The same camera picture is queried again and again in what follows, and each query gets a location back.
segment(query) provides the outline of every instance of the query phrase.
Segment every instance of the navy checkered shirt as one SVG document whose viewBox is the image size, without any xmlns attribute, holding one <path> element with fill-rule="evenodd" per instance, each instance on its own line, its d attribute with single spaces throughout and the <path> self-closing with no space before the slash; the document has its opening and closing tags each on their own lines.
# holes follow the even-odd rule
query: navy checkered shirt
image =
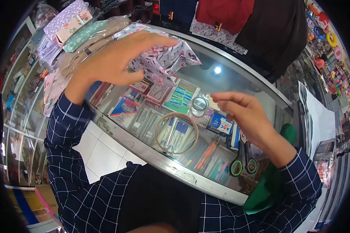
<svg viewBox="0 0 350 233">
<path fill-rule="evenodd" d="M 59 217 L 68 233 L 116 232 L 126 186 L 138 164 L 102 176 L 89 184 L 80 153 L 72 147 L 81 139 L 92 116 L 87 103 L 72 104 L 64 94 L 54 106 L 44 140 L 49 179 L 59 205 Z M 322 183 L 309 157 L 299 149 L 279 170 L 284 201 L 257 214 L 204 194 L 199 232 L 293 232 L 315 208 Z"/>
</svg>

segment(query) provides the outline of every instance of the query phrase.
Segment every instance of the green floral fabric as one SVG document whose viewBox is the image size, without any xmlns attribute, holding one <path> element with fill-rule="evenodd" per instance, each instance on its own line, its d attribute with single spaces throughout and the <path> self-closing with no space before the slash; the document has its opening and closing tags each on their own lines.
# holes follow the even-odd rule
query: green floral fabric
<svg viewBox="0 0 350 233">
<path fill-rule="evenodd" d="M 63 46 L 66 53 L 74 52 L 79 46 L 88 40 L 93 34 L 107 26 L 107 20 L 96 21 L 86 25 L 70 37 L 67 43 Z"/>
</svg>

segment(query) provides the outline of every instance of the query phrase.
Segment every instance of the person's right hand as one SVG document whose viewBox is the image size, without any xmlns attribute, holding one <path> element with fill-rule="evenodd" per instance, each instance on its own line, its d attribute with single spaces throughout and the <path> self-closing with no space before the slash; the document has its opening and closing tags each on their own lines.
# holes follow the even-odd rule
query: person's right hand
<svg viewBox="0 0 350 233">
<path fill-rule="evenodd" d="M 235 120 L 246 138 L 266 153 L 277 168 L 294 158 L 296 149 L 275 131 L 257 98 L 241 92 L 213 93 L 211 97 L 228 113 L 227 119 Z"/>
<path fill-rule="evenodd" d="M 235 120 L 255 146 L 264 150 L 273 136 L 277 135 L 259 100 L 242 92 L 219 92 L 211 95 L 218 107 L 228 113 L 228 120 Z"/>
</svg>

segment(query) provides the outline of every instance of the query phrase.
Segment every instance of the purple floral fabric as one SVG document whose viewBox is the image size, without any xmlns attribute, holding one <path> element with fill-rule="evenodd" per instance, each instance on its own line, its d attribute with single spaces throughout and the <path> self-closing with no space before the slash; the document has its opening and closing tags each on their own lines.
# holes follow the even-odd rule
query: purple floral fabric
<svg viewBox="0 0 350 233">
<path fill-rule="evenodd" d="M 56 33 L 70 20 L 72 20 L 78 13 L 87 10 L 88 3 L 83 0 L 75 0 L 63 11 L 61 11 L 56 17 L 44 27 L 44 32 L 50 40 L 54 40 Z"/>
<path fill-rule="evenodd" d="M 221 28 L 220 31 L 217 32 L 214 30 L 213 25 L 198 22 L 196 20 L 196 14 L 194 14 L 191 28 L 189 31 L 193 34 L 223 44 L 241 55 L 245 55 L 247 53 L 247 49 L 235 43 L 238 33 L 236 35 L 232 35 L 229 31 L 223 28 Z"/>
<path fill-rule="evenodd" d="M 112 36 L 112 39 L 116 41 L 126 35 L 141 30 L 173 37 L 180 41 L 180 43 L 174 47 L 153 46 L 130 62 L 129 66 L 135 71 L 144 68 L 144 76 L 156 85 L 176 86 L 175 82 L 171 79 L 171 76 L 175 72 L 182 67 L 201 64 L 200 60 L 184 40 L 139 23 L 133 23 L 117 32 Z"/>
</svg>

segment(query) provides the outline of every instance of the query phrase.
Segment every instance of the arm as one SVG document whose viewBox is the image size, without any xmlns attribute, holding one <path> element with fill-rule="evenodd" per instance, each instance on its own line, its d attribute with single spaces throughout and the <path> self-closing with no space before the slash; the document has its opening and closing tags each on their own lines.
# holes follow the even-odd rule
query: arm
<svg viewBox="0 0 350 233">
<path fill-rule="evenodd" d="M 92 112 L 84 101 L 90 85 L 98 80 L 117 85 L 138 82 L 144 78 L 143 71 L 128 73 L 125 69 L 127 64 L 154 45 L 174 46 L 177 43 L 175 39 L 141 31 L 108 45 L 79 64 L 53 108 L 44 140 L 50 184 L 59 205 L 60 218 L 64 208 L 70 209 L 73 204 L 80 205 L 80 199 L 70 200 L 69 197 L 85 196 L 86 192 L 78 191 L 90 187 L 83 159 L 72 148 L 80 142 L 92 117 Z M 66 221 L 67 218 L 67 223 L 72 226 L 72 214 L 76 215 L 75 211 L 68 210 L 61 220 Z"/>
<path fill-rule="evenodd" d="M 296 150 L 275 131 L 257 98 L 238 92 L 215 93 L 212 98 L 280 173 L 285 199 L 278 206 L 254 215 L 260 225 L 258 229 L 293 232 L 315 208 L 321 195 L 322 183 L 312 161 L 301 148 Z"/>
</svg>

